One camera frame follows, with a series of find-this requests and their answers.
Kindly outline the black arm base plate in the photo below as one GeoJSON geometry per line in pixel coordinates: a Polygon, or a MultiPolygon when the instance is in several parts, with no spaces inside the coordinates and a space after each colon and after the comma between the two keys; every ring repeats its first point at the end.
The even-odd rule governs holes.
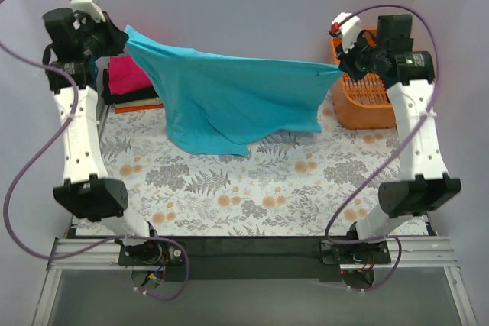
{"type": "Polygon", "coordinates": [[[318,279],[336,282],[340,266],[391,263],[386,242],[330,244],[325,237],[172,237],[189,257],[191,280],[318,279]]]}

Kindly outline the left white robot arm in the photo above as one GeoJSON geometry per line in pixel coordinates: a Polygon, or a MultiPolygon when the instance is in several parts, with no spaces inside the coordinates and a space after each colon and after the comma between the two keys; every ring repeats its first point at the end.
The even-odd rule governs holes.
{"type": "Polygon", "coordinates": [[[53,196],[78,219],[100,223],[125,236],[130,245],[139,243],[136,255],[153,265],[161,259],[163,248],[151,238],[143,239],[150,234],[149,223],[129,207],[125,184],[108,175],[99,146],[98,93],[91,86],[97,59],[122,53],[128,35],[110,18],[97,22],[88,13],[69,8],[51,10],[43,21],[52,40],[48,50],[57,57],[49,67],[61,69],[75,81],[70,84],[47,71],[60,119],[70,123],[63,132],[63,183],[53,188],[53,196]]]}

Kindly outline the teal t shirt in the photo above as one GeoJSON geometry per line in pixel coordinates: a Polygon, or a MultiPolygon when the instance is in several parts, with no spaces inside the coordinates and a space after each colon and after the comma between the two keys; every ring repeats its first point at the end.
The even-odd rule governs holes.
{"type": "Polygon", "coordinates": [[[246,156],[277,131],[319,132],[319,106],[342,75],[327,63],[204,53],[125,32],[164,104],[167,136],[191,154],[246,156]]]}

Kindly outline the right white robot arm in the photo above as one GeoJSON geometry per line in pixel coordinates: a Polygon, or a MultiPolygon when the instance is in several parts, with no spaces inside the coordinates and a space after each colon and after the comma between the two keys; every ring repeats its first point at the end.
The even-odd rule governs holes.
{"type": "Polygon", "coordinates": [[[356,237],[345,245],[355,263],[371,257],[371,242],[383,240],[413,217],[435,211],[461,191],[461,181],[450,177],[439,146],[432,57],[413,50],[412,23],[409,14],[381,15],[370,38],[352,13],[339,14],[331,24],[331,35],[341,40],[336,49],[340,70],[355,82],[373,73],[384,83],[401,149],[399,179],[380,185],[378,204],[354,225],[356,237]]]}

